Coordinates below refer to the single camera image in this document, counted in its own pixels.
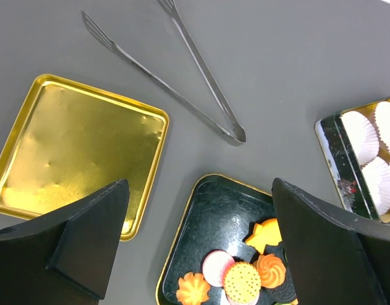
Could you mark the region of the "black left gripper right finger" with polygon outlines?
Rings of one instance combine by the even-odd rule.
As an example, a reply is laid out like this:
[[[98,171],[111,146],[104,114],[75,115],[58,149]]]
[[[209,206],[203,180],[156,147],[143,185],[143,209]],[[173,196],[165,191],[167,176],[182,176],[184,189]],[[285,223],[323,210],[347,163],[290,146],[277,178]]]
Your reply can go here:
[[[390,226],[280,178],[272,198],[300,304],[390,304]]]

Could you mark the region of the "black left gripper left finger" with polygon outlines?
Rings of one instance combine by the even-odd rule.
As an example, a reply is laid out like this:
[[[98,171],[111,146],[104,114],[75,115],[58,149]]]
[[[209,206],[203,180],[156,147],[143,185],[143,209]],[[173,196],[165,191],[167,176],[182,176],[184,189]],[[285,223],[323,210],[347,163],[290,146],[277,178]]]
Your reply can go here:
[[[0,304],[98,304],[129,203],[127,180],[0,229]]]

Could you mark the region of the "black sandwich cookie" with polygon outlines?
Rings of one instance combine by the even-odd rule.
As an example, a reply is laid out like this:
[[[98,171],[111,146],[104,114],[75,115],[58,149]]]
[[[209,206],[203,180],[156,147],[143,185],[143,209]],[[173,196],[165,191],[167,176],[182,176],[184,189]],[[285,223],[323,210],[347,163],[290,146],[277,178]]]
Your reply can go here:
[[[284,282],[276,288],[266,288],[267,294],[277,303],[291,303],[297,298],[292,276],[290,273],[285,275]]]

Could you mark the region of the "orange swirl cookie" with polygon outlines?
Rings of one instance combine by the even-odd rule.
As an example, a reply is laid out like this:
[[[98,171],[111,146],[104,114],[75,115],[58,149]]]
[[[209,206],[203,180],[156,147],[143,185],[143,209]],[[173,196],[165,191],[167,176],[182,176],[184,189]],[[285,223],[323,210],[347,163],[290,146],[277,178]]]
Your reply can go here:
[[[273,289],[285,282],[286,267],[274,254],[259,255],[253,266],[260,275],[262,287]]]

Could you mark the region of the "round dotted orange cookie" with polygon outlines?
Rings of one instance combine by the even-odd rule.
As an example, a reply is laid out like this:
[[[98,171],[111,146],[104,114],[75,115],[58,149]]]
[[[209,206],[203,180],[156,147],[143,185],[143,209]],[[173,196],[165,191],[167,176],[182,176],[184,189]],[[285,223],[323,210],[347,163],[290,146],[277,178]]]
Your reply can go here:
[[[260,295],[260,275],[250,263],[235,262],[225,272],[223,288],[229,302],[251,304]]]

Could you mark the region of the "dark square cookie tin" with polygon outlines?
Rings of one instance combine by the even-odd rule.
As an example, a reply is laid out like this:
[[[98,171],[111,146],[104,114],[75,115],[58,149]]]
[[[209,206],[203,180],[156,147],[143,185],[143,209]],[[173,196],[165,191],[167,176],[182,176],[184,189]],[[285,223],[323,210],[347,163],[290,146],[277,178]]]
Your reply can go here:
[[[340,118],[349,111],[358,111],[368,118],[379,140],[379,152],[376,157],[382,158],[390,167],[390,154],[380,139],[374,116],[377,104],[382,101],[390,102],[390,97],[325,117],[316,122],[315,130],[343,207],[365,218],[389,223],[390,209],[384,215],[377,213],[361,172],[365,165],[358,163]]]

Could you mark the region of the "metal serving tongs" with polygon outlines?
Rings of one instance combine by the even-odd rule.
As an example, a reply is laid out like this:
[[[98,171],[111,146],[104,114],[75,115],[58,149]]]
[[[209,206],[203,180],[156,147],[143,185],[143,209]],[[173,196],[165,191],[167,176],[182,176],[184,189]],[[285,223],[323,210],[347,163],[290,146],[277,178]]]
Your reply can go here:
[[[156,1],[158,22],[166,30],[166,41],[149,52],[161,52],[162,63],[141,63],[138,51],[129,54],[85,10],[80,17],[85,29],[105,49],[143,74],[169,94],[194,117],[232,146],[246,143],[246,132],[238,121],[217,80],[186,29],[175,1]]]

